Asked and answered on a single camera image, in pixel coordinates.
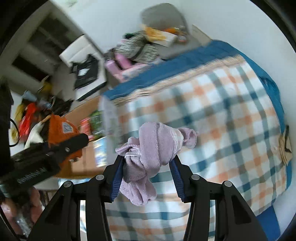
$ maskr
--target metal screw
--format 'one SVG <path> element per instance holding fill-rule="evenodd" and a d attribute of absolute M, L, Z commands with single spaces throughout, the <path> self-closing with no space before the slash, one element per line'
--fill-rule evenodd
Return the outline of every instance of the metal screw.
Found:
<path fill-rule="evenodd" d="M 232 186 L 232 183 L 230 181 L 226 181 L 226 182 L 224 182 L 224 185 L 226 187 L 231 187 Z"/>
<path fill-rule="evenodd" d="M 46 155 L 47 155 L 47 156 L 52 156 L 52 155 L 53 155 L 53 152 L 50 151 L 50 152 L 48 152 Z"/>
<path fill-rule="evenodd" d="M 69 182 L 69 181 L 67 181 L 67 182 L 64 183 L 64 187 L 65 187 L 65 188 L 68 188 L 68 187 L 70 187 L 71 185 L 72 185 L 72 183 Z"/>
<path fill-rule="evenodd" d="M 103 180 L 104 179 L 104 175 L 97 175 L 96 176 L 96 179 L 98 180 L 98 181 L 100 181 L 100 180 Z"/>
<path fill-rule="evenodd" d="M 191 178 L 193 179 L 193 180 L 199 180 L 200 179 L 200 176 L 199 175 L 197 175 L 197 174 L 193 174 L 192 176 L 191 176 Z"/>

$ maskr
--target black bag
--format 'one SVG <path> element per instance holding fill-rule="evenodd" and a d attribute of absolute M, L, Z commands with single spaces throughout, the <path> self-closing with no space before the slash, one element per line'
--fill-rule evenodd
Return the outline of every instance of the black bag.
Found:
<path fill-rule="evenodd" d="M 13 99 L 7 83 L 0 83 L 0 176 L 13 169 L 13 162 L 10 160 L 8 130 L 10 128 L 10 112 Z"/>
<path fill-rule="evenodd" d="M 94 82 L 98 78 L 99 60 L 91 54 L 83 63 L 73 62 L 71 73 L 76 74 L 74 89 L 79 89 Z"/>

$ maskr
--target cushion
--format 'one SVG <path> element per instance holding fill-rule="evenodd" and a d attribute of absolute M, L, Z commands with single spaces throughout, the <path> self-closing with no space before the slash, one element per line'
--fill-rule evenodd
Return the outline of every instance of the cushion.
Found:
<path fill-rule="evenodd" d="M 145 9 L 142 14 L 142 23 L 148 27 L 165 30 L 170 27 L 185 26 L 186 22 L 174 5 L 162 3 Z"/>

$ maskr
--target red bag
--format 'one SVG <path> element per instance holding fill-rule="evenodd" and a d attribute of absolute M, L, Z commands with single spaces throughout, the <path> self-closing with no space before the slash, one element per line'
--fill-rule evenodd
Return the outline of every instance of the red bag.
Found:
<path fill-rule="evenodd" d="M 20 140 L 25 142 L 28 139 L 30 133 L 30 127 L 32 123 L 32 118 L 34 113 L 36 112 L 37 107 L 35 103 L 30 103 L 27 106 L 27 111 L 23 119 L 19 123 L 19 132 L 20 132 Z"/>

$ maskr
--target plaid blanket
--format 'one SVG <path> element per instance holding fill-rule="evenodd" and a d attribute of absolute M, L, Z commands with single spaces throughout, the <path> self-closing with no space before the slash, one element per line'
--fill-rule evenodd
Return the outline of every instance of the plaid blanket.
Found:
<path fill-rule="evenodd" d="M 211 182 L 230 180 L 255 215 L 286 189 L 279 151 L 280 126 L 262 83 L 237 55 L 215 60 L 112 101 L 124 141 L 138 137 L 147 121 L 194 129 L 194 149 L 183 148 L 181 162 Z M 190 204 L 178 198 L 169 167 L 150 179 L 156 200 L 138 207 L 119 194 L 106 212 L 114 240 L 182 240 Z M 210 232 L 215 233 L 215 203 Z"/>

